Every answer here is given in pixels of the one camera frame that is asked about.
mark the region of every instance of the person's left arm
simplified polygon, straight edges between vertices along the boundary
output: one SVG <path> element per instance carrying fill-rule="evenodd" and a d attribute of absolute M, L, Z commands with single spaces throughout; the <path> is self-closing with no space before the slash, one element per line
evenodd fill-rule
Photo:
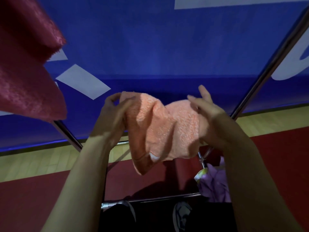
<path fill-rule="evenodd" d="M 126 99 L 115 106 L 113 102 L 120 95 L 105 100 L 95 127 L 41 231 L 98 230 L 109 152 L 120 140 L 125 129 L 124 113 L 134 102 L 134 98 Z"/>

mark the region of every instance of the red mat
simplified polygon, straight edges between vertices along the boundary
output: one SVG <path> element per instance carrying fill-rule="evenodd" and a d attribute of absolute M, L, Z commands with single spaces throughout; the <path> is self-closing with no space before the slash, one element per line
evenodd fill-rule
<path fill-rule="evenodd" d="M 297 221 L 309 231 L 309 127 L 253 137 L 265 165 Z M 213 154 L 210 162 L 218 156 Z M 196 158 L 156 165 L 145 176 L 130 160 L 108 167 L 106 200 L 150 198 L 195 192 Z M 40 231 L 68 171 L 0 183 L 0 231 Z"/>

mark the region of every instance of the purple fabric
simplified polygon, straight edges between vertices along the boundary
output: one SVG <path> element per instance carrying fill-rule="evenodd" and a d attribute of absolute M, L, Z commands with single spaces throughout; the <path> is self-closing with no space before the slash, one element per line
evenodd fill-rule
<path fill-rule="evenodd" d="M 221 157 L 220 166 L 224 165 Z M 208 172 L 204 174 L 197 185 L 200 194 L 208 197 L 209 202 L 230 203 L 230 191 L 227 185 L 225 169 L 217 170 L 211 164 L 207 164 Z"/>

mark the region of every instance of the pink towel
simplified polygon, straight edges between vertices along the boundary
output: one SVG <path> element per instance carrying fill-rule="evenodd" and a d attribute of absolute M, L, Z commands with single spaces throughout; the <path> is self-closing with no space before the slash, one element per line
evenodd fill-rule
<path fill-rule="evenodd" d="M 136 171 L 144 175 L 157 162 L 192 158 L 199 149 L 199 117 L 188 100 L 164 106 L 148 94 L 122 92 L 120 101 L 136 96 L 126 111 L 129 146 Z"/>
<path fill-rule="evenodd" d="M 64 97 L 43 66 L 64 44 L 36 0 L 0 0 L 0 110 L 66 118 Z"/>

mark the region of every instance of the white shape on blue banner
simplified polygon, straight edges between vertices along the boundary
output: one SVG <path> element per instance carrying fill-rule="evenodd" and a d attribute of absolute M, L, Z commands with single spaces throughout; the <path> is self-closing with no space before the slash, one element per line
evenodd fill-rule
<path fill-rule="evenodd" d="M 309 46 L 309 28 L 291 49 L 272 74 L 274 80 L 286 80 L 296 76 L 309 67 L 309 56 L 300 60 L 300 57 Z"/>
<path fill-rule="evenodd" d="M 6 111 L 0 111 L 0 116 L 12 115 L 12 113 Z"/>
<path fill-rule="evenodd" d="M 96 99 L 111 88 L 80 66 L 74 64 L 56 78 L 91 99 Z"/>
<path fill-rule="evenodd" d="M 295 2 L 308 0 L 175 0 L 174 9 L 192 9 L 203 7 L 233 6 L 233 5 L 252 5 L 279 2 Z"/>
<path fill-rule="evenodd" d="M 60 49 L 59 52 L 56 52 L 55 54 L 53 54 L 49 60 L 47 60 L 48 62 L 50 61 L 59 61 L 59 60 L 68 60 L 67 56 L 65 55 L 63 49 Z"/>

